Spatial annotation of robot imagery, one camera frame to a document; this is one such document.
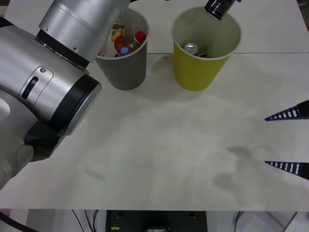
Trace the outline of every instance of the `soda can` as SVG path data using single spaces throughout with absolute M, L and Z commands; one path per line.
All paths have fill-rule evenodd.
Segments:
M 194 56 L 197 55 L 198 47 L 194 43 L 187 43 L 183 48 L 187 53 Z

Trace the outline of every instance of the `cup rim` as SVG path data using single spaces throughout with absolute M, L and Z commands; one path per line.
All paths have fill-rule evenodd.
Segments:
M 179 43 L 176 41 L 176 39 L 175 39 L 175 37 L 174 37 L 174 27 L 175 27 L 175 23 L 176 23 L 176 21 L 178 20 L 178 18 L 179 18 L 181 15 L 183 15 L 185 12 L 190 11 L 190 10 L 195 9 L 195 8 L 204 8 L 204 6 L 194 6 L 194 7 L 191 7 L 191 8 L 189 8 L 189 9 L 186 9 L 186 10 L 180 12 L 179 15 L 176 17 L 176 19 L 174 20 L 174 22 L 173 22 L 173 24 L 172 24 L 172 29 L 171 29 L 171 31 L 172 31 L 172 38 L 173 38 L 174 44 L 176 44 L 176 45 L 178 46 L 178 48 L 179 48 L 181 51 L 183 51 L 185 54 L 187 54 L 188 56 L 191 56 L 191 57 L 196 58 L 196 59 L 199 59 L 199 60 L 221 60 L 221 59 L 224 59 L 224 58 L 227 58 L 227 57 L 231 56 L 231 55 L 238 49 L 238 47 L 239 47 L 239 45 L 240 45 L 240 43 L 241 43 L 241 41 L 242 41 L 242 30 L 241 30 L 241 27 L 240 27 L 239 22 L 238 22 L 231 14 L 229 14 L 229 13 L 227 13 L 227 15 L 229 15 L 230 17 L 232 17 L 232 18 L 235 20 L 236 25 L 238 26 L 239 31 L 240 31 L 239 43 L 238 43 L 237 46 L 234 48 L 234 50 L 231 51 L 229 54 L 224 55 L 224 56 L 222 56 L 222 57 L 216 57 L 216 58 L 202 58 L 202 57 L 194 56 L 194 55 L 192 55 L 192 54 L 186 52 L 186 51 L 179 45 Z
M 123 56 L 123 57 L 113 57 L 113 58 L 112 57 L 101 57 L 101 56 L 97 55 L 97 58 L 103 59 L 103 60 L 120 60 L 120 59 L 125 59 L 125 58 L 128 58 L 128 57 L 134 55 L 135 53 L 138 53 L 145 46 L 145 44 L 148 42 L 148 37 L 149 37 L 149 33 L 150 33 L 150 27 L 149 27 L 148 20 L 140 12 L 137 12 L 137 11 L 131 9 L 131 8 L 127 8 L 127 10 L 134 11 L 135 13 L 140 14 L 143 17 L 143 19 L 145 20 L 145 22 L 147 24 L 147 28 L 148 28 L 148 32 L 147 32 L 147 36 L 146 36 L 145 41 L 142 43 L 142 45 L 138 49 L 136 49 L 134 52 L 130 53 L 129 55 L 126 55 L 126 56 Z

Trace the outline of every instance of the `black cable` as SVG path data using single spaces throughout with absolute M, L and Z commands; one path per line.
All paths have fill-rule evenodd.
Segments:
M 91 232 L 93 232 L 93 229 L 92 229 L 92 227 L 91 227 L 91 225 L 90 225 L 90 221 L 89 221 L 89 219 L 88 219 L 88 215 L 87 215 L 87 211 L 85 210 L 85 214 L 86 214 L 86 218 L 87 218 L 87 222 L 88 222 L 88 225 L 89 225 L 89 227 L 90 227 L 90 230 L 91 230 Z
M 97 232 L 96 226 L 95 226 L 97 214 L 98 214 L 98 210 L 96 210 L 95 213 L 93 214 L 93 223 L 92 223 L 93 232 Z
M 8 224 L 9 226 L 12 226 L 15 229 L 18 229 L 19 231 L 22 232 L 38 232 L 34 229 L 31 229 L 27 226 L 24 226 L 20 224 L 19 222 L 11 219 L 9 216 L 6 216 L 4 213 L 0 212 L 0 220 L 3 221 L 4 223 Z
M 239 214 L 240 214 L 240 211 L 238 211 L 238 214 L 237 214 L 237 217 L 236 217 L 236 222 L 235 222 L 235 229 L 234 229 L 234 232 L 236 232 L 236 226 L 237 226 L 237 222 L 238 222 Z
M 81 226 L 83 232 L 85 232 L 84 229 L 83 229 L 83 227 L 82 227 L 82 225 L 81 225 L 81 222 L 79 221 L 78 217 L 76 216 L 76 213 L 74 212 L 74 210 L 72 210 L 72 211 L 73 211 L 73 213 L 74 213 L 74 215 L 75 215 L 75 217 L 76 217 L 76 219 L 77 219 L 79 225 Z

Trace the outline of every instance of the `blue bottle cap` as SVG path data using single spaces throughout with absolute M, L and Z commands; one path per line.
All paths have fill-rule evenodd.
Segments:
M 129 46 L 125 46 L 125 47 L 122 47 L 120 48 L 120 52 L 119 54 L 123 57 L 123 56 L 126 56 L 126 55 L 129 55 L 131 53 L 131 48 Z

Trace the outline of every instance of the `table surface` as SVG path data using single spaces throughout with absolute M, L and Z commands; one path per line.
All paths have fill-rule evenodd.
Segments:
M 35 33 L 51 2 L 11 0 L 6 17 Z M 171 22 L 190 2 L 200 4 L 132 4 L 151 25 L 150 53 L 172 52 Z M 202 92 L 175 82 L 173 55 L 148 55 L 131 91 L 90 64 L 98 100 L 51 158 L 0 191 L 0 208 L 308 211 L 309 182 L 264 163 L 309 160 L 308 121 L 264 121 L 308 100 L 309 54 L 286 54 L 309 52 L 297 3 L 246 0 L 231 14 L 244 32 L 238 52 L 261 54 L 234 54 Z
M 33 34 L 53 0 L 11 0 L 5 18 Z M 207 0 L 139 0 L 130 8 L 150 25 L 148 53 L 173 53 L 171 26 L 177 15 Z M 239 21 L 243 39 L 238 53 L 309 52 L 309 33 L 296 0 L 243 0 L 229 11 Z

